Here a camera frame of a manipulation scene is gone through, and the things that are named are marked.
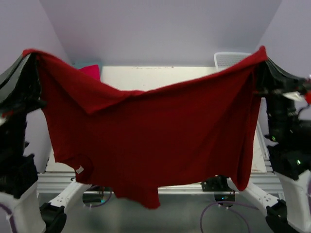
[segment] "red shirt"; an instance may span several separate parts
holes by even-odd
[[[151,91],[120,91],[37,50],[43,109],[55,160],[80,183],[111,187],[147,208],[157,188],[250,177],[260,97],[254,68],[264,47],[235,66]]]

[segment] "white laundry basket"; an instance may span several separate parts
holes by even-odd
[[[246,52],[217,52],[214,54],[214,61],[217,71],[227,69],[251,55]]]

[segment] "robotic arm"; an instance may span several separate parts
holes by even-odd
[[[14,233],[60,233],[66,213],[91,185],[73,181],[55,199],[39,208],[34,155],[24,155],[26,115],[45,106],[40,99],[35,56],[19,57],[0,75],[0,208],[8,211],[10,222],[14,217]],[[241,194],[259,208],[275,233],[309,233],[311,216],[307,185],[311,121],[300,120],[294,100],[288,98],[306,96],[310,103],[311,83],[285,72],[271,60],[262,63],[257,73],[259,78],[254,94],[267,99],[267,138],[277,142],[268,148],[270,160],[281,181],[286,202],[252,183]],[[237,190],[230,179],[227,183]]]
[[[311,121],[300,120],[294,100],[311,103],[309,80],[287,73],[273,61],[260,65],[255,94],[266,98],[269,135],[277,144],[268,146],[274,173],[280,179],[284,200],[264,192],[253,183],[240,192],[266,217],[275,233],[311,232]],[[231,179],[228,186],[237,190]]]

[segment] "pink cloth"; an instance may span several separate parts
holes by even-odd
[[[92,66],[87,66],[79,69],[83,73],[87,74],[88,76],[91,76],[95,80],[100,81],[101,80],[101,74],[98,65],[92,65]]]

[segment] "white label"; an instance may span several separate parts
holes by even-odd
[[[78,174],[84,171],[84,168],[80,165],[80,167],[76,170]]]

